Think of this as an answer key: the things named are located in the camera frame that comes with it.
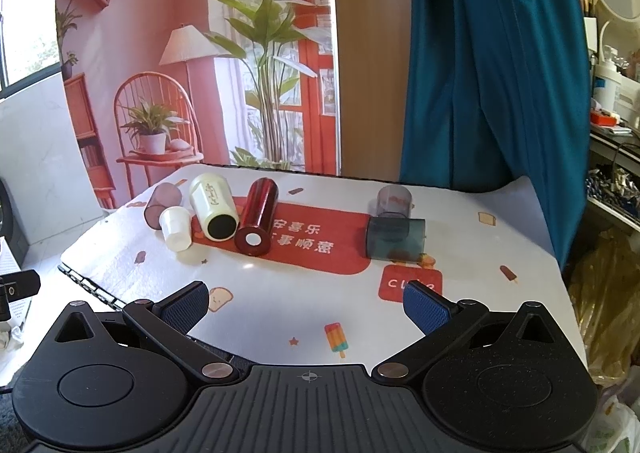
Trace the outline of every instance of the red label with text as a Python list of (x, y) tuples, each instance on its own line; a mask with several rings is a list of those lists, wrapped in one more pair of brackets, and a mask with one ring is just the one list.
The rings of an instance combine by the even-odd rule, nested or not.
[[(245, 197), (234, 197), (241, 213)], [(271, 231), (271, 249), (261, 258), (334, 274), (357, 274), (371, 260), (365, 257), (364, 240), (369, 215), (351, 211), (278, 202)], [(213, 242), (204, 236), (194, 216), (193, 241), (239, 253), (234, 240)]]
[(387, 265), (382, 271), (382, 281), (378, 296), (386, 301), (402, 303), (402, 290), (410, 281), (417, 279), (423, 285), (438, 294), (442, 294), (442, 273), (435, 269), (421, 267), (405, 267), (404, 265)]

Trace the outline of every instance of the lamp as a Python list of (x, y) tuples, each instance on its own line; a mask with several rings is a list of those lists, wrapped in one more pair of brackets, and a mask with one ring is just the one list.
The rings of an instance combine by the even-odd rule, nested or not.
[(191, 79), (187, 61), (210, 56), (220, 56), (223, 52), (205, 38), (193, 25), (182, 25), (171, 32), (169, 42), (160, 58), (160, 65), (184, 62), (187, 69), (187, 87), (191, 100)]

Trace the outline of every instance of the gray carpet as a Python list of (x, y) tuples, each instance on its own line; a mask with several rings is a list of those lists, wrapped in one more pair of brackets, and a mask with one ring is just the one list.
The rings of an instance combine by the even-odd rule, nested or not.
[[(22, 369), (14, 375), (9, 386), (18, 378), (20, 371)], [(0, 395), (0, 453), (20, 453), (28, 443), (15, 418), (11, 395)]]

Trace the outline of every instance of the red thermos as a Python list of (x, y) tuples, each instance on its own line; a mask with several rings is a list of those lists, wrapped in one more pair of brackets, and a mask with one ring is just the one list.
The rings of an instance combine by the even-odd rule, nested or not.
[(238, 251), (249, 256), (261, 256), (269, 252), (277, 203), (276, 182), (270, 178), (258, 178), (251, 184), (234, 237)]

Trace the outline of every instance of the wooden chair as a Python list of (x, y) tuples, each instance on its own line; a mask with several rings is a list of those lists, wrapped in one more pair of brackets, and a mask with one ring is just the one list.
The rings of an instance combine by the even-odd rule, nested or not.
[[(138, 149), (137, 137), (132, 140), (121, 128), (130, 121), (130, 114), (127, 108), (140, 107), (142, 100), (149, 104), (164, 104), (175, 115), (187, 121), (185, 124), (178, 124), (176, 129), (172, 129), (169, 140), (181, 138), (193, 146), (193, 154), (176, 158), (173, 160), (149, 160), (133, 153)], [(149, 167), (173, 167), (181, 168), (188, 164), (202, 162), (202, 136), (196, 119), (193, 105), (187, 96), (187, 92), (174, 78), (159, 74), (158, 72), (141, 72), (125, 81), (116, 92), (113, 102), (113, 115), (115, 116), (118, 128), (118, 139), (122, 157), (116, 162), (123, 163), (127, 169), (127, 181), (129, 182), (129, 194), (134, 198), (133, 183), (131, 181), (132, 165), (139, 165), (145, 168), (146, 182), (151, 187), (151, 177)]]

